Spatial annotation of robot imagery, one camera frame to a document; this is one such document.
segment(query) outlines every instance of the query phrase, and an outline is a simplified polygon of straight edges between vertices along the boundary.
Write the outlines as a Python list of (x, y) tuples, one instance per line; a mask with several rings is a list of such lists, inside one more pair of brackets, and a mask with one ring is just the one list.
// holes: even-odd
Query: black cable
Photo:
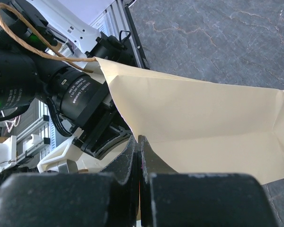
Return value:
[(12, 112), (10, 115), (7, 115), (5, 117), (0, 117), (0, 122), (18, 117), (19, 115), (24, 114), (28, 110), (28, 108), (29, 108), (29, 105), (18, 107), (17, 110)]
[[(128, 35), (124, 39), (122, 39), (122, 33), (123, 32), (127, 32), (128, 33)], [(131, 35), (132, 35), (132, 33), (130, 31), (121, 30), (120, 33), (119, 33), (119, 42), (124, 44), (129, 39), (129, 37), (131, 37)]]
[(62, 135), (62, 136), (65, 136), (65, 137), (70, 137), (72, 136), (72, 134), (67, 131), (65, 129), (65, 127), (62, 125), (61, 121), (60, 121), (60, 118), (59, 118), (59, 114), (57, 112), (57, 109), (55, 107), (55, 104), (53, 102), (53, 100), (51, 98), (47, 98), (46, 100), (46, 104), (48, 106), (48, 110), (49, 110), (49, 113), (51, 115), (51, 118), (52, 118), (52, 121), (53, 121), (53, 124), (55, 126), (55, 128), (57, 129), (57, 131)]
[(62, 36), (63, 38), (65, 38), (65, 39), (67, 40), (67, 38), (66, 38), (64, 35), (62, 35), (60, 32), (58, 32), (58, 31), (57, 31), (56, 29), (54, 29), (54, 28), (51, 28), (51, 27), (49, 27), (49, 26), (48, 26), (47, 28), (49, 28), (49, 30), (51, 30), (51, 32), (52, 32), (53, 35), (55, 36), (55, 39), (56, 39), (56, 40), (60, 41), (61, 43), (66, 43), (66, 41), (64, 41), (64, 40), (60, 39), (59, 37), (57, 37), (56, 34)]
[(70, 43), (65, 43), (67, 45), (67, 47), (69, 48), (69, 50), (71, 51), (71, 54), (74, 54), (75, 51), (72, 49), (72, 46)]

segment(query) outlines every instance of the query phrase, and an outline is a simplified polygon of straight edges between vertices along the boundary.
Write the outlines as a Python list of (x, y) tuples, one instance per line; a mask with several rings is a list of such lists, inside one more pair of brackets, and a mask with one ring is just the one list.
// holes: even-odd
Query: white plastic part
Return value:
[(11, 136), (0, 143), (0, 172), (16, 165), (16, 145), (16, 136)]
[(54, 170), (51, 167), (57, 166), (58, 162), (69, 159), (75, 161), (79, 170), (88, 169), (89, 173), (97, 173), (112, 162), (125, 148), (127, 141), (110, 151), (102, 160), (98, 160), (83, 153), (78, 147), (72, 144), (74, 136), (69, 137), (60, 146), (45, 156), (37, 165), (40, 173), (46, 170)]
[[(68, 57), (68, 58), (86, 58), (86, 55), (83, 54), (77, 47), (73, 51), (74, 51), (74, 53), (71, 52), (71, 50), (69, 49), (69, 47), (66, 44), (62, 44), (62, 46), (59, 50), (59, 53), (62, 54), (63, 56), (65, 56), (65, 57)], [(56, 55), (49, 48), (47, 48), (45, 52), (52, 55), (52, 56)], [(76, 62), (73, 62), (73, 63), (84, 69), (88, 62), (76, 61)]]
[(115, 0), (59, 0), (86, 24), (91, 24)]
[(142, 227), (141, 220), (137, 221), (137, 226), (136, 227)]
[(31, 137), (32, 139), (23, 142), (23, 152), (41, 142), (41, 137), (39, 135), (31, 134)]
[(72, 41), (82, 53), (97, 44), (100, 32), (84, 23), (58, 0), (27, 0), (62, 35)]
[(48, 170), (49, 165), (53, 165), (62, 160), (69, 159), (76, 162), (82, 155), (82, 151), (72, 144), (75, 137), (71, 136), (58, 147), (56, 147), (51, 153), (45, 156), (37, 165), (40, 173)]

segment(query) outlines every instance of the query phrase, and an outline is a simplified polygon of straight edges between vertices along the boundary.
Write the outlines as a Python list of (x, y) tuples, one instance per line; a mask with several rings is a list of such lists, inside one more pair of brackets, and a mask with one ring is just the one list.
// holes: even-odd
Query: paper fold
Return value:
[(97, 59), (120, 114), (180, 173), (284, 178), (284, 91), (215, 84)]

